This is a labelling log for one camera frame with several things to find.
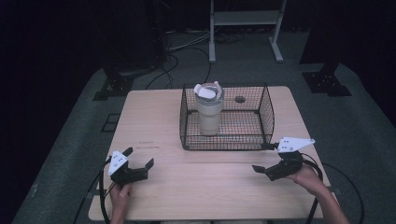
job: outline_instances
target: hand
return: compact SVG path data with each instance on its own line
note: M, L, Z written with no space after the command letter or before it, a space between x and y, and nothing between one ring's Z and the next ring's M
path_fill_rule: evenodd
M113 205L111 223L121 224L125 219L126 211L128 209L130 195L132 192L132 183L124 185L121 189L120 185L113 182L110 185L110 189L111 191L109 192L109 194L111 198L111 203Z
M286 178L293 180L296 184L305 188L310 194L314 196L318 196L318 194L323 192L323 190L328 190L323 182L319 179L315 170L306 164L303 164L303 167L299 172L294 175L289 175Z

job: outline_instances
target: wooden table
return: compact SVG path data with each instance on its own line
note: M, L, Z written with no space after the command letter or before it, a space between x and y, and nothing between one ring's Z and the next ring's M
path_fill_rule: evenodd
M275 129L272 142L282 136L309 138L303 119L287 87L269 87ZM134 148L131 168L154 158L148 180L134 183L127 219L236 220L307 218L314 197L288 179L270 181L252 164L279 163L276 151L188 151L179 138L182 90L131 91L120 116L108 155ZM323 170L314 146L300 150ZM330 186L323 170L324 183ZM105 169L105 188L111 183ZM103 220L99 196L89 217ZM111 201L106 198L111 214ZM315 217L323 217L318 207Z

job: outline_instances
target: black wire basket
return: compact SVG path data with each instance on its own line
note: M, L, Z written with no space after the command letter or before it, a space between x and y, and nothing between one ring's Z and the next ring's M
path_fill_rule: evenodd
M216 135L201 134L195 84L185 84L180 106L180 140L186 150L243 151L271 148L274 109L265 83L220 83L224 105Z

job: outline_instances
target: floor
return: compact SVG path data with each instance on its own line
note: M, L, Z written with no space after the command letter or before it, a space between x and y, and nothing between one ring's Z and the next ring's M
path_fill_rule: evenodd
M363 223L392 223L396 219L396 130L361 85L359 77L344 65L335 75L351 96L329 97L312 93L303 72L318 71L322 64L299 64L308 32L281 32L278 45L284 57L277 63L268 37L271 32L226 35L233 43L216 45L217 61L208 62L207 41L173 52L155 71L138 76L132 90L180 89L186 82L266 82L290 88L307 130L316 139L323 162L347 175L364 203ZM184 45L201 34L170 34L171 47ZM122 71L124 76L135 70ZM106 158L113 132L103 132L110 114L119 114L124 96L94 101L106 81L104 71L92 74L36 178L14 223L102 223L89 220L87 194ZM361 217L356 190L331 166L325 166L337 199L351 223ZM304 223L304 220L274 220L274 223Z

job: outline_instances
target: dark background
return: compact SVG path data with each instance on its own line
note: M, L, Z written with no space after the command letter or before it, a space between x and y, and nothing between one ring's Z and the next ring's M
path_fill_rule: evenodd
M154 66L162 56L161 29L208 28L209 0L163 3L162 27L150 1L0 3L3 221L14 217L93 73L122 61L136 69ZM216 1L218 10L227 4ZM230 1L228 9L272 9L278 4ZM337 49L340 61L359 75L395 124L394 11L394 4L385 0L289 1L282 30L311 29L301 63L323 63Z

